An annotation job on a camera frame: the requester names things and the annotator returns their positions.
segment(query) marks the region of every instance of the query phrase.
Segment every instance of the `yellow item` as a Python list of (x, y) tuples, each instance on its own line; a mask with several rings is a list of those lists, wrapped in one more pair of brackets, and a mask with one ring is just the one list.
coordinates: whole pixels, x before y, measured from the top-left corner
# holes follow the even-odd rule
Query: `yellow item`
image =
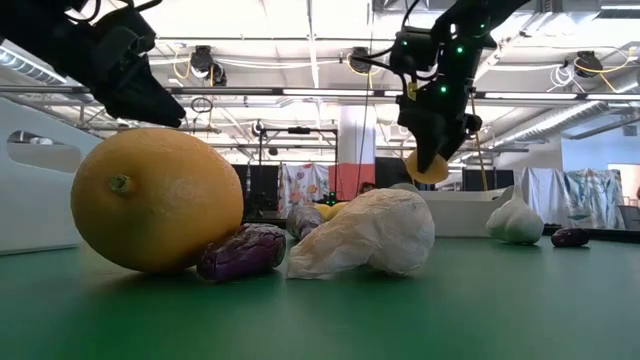
[(329, 210), (331, 210), (331, 206), (326, 204), (315, 204), (313, 207), (322, 214), (322, 217), (325, 220), (327, 220), (327, 215), (329, 214)]
[(71, 212), (82, 237), (106, 259), (173, 272), (238, 229), (242, 188), (231, 165), (201, 140), (170, 129), (129, 130), (82, 162)]
[(405, 161), (407, 172), (416, 181), (423, 184), (437, 184), (449, 177), (449, 165), (440, 155), (436, 155), (433, 162), (424, 173), (418, 172), (418, 153), (412, 152)]
[(325, 217), (325, 220), (329, 221), (334, 217), (336, 217), (336, 215), (338, 215), (340, 210), (342, 210), (342, 208), (345, 207), (348, 203), (349, 202), (341, 202), (330, 207), (329, 211), (327, 212), (327, 216)]

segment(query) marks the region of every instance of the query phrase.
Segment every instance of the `dark purple object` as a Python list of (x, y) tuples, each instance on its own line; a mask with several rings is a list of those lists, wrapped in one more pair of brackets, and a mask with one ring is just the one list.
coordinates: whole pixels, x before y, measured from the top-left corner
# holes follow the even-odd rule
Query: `dark purple object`
[(304, 239), (309, 233), (324, 223), (324, 217), (313, 206), (296, 205), (287, 217), (287, 231), (298, 240)]
[(277, 226), (244, 224), (224, 245), (207, 246), (198, 274), (215, 281), (261, 274), (280, 265), (285, 248), (285, 233)]
[(556, 247), (577, 247), (589, 242), (589, 233), (584, 229), (560, 229), (551, 236), (551, 243)]

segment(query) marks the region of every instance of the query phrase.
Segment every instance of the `white curtain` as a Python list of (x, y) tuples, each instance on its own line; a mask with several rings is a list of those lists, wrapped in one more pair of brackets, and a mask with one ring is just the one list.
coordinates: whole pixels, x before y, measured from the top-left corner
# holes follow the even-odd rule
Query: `white curtain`
[(294, 205), (312, 204), (329, 195), (329, 167), (317, 164), (282, 164), (280, 172), (281, 216), (286, 217)]
[(616, 171), (525, 168), (515, 176), (524, 201), (546, 224), (595, 229), (624, 229), (623, 203)]
[(562, 171), (525, 168), (519, 176), (514, 174), (514, 177), (516, 185), (520, 184), (522, 189), (522, 198), (545, 224), (571, 226)]

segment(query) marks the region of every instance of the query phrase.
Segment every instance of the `white column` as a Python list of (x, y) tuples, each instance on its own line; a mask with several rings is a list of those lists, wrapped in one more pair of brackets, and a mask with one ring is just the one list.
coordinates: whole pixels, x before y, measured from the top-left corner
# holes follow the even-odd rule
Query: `white column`
[(364, 106), (343, 106), (341, 108), (338, 119), (338, 163), (375, 163), (376, 121), (376, 112), (373, 106), (369, 106), (366, 111), (366, 121)]

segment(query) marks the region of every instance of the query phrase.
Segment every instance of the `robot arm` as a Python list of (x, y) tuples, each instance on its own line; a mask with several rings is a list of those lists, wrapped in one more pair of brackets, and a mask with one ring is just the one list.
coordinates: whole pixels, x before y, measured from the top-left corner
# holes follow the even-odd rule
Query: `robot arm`
[[(146, 52), (155, 46), (155, 32), (140, 15), (161, 0), (138, 7), (133, 0), (119, 1), (127, 6), (90, 25), (65, 15), (71, 8), (81, 10), (87, 0), (7, 0), (0, 36), (87, 86), (111, 116), (178, 127), (185, 111), (151, 74)], [(496, 46), (490, 31), (527, 2), (458, 0), (430, 30), (403, 26), (389, 49), (389, 65), (372, 60), (388, 51), (352, 57), (400, 76), (398, 124), (416, 138), (418, 171), (424, 172), (437, 154), (448, 160), (482, 126), (479, 117), (465, 114), (482, 50)], [(436, 64), (434, 75), (418, 75)], [(429, 82), (418, 87), (418, 80)]]
[[(186, 113), (151, 74), (146, 53), (156, 34), (140, 15), (162, 1), (138, 7), (120, 1), (126, 6), (94, 25), (65, 14), (82, 10), (87, 0), (3, 1), (0, 36), (87, 86), (112, 117), (178, 127)], [(96, 0), (93, 17), (100, 4)]]
[[(458, 0), (430, 30), (403, 26), (390, 49), (388, 66), (371, 61), (375, 55), (354, 57), (400, 76), (403, 94), (396, 101), (400, 106), (398, 124), (416, 138), (418, 171), (424, 172), (436, 155), (448, 160), (468, 135), (480, 130), (482, 120), (465, 114), (465, 109), (482, 50), (496, 47), (491, 30), (527, 2)], [(418, 75), (418, 71), (433, 71), (436, 65), (430, 77)], [(408, 86), (405, 75), (411, 79)], [(418, 88), (417, 80), (429, 82)]]

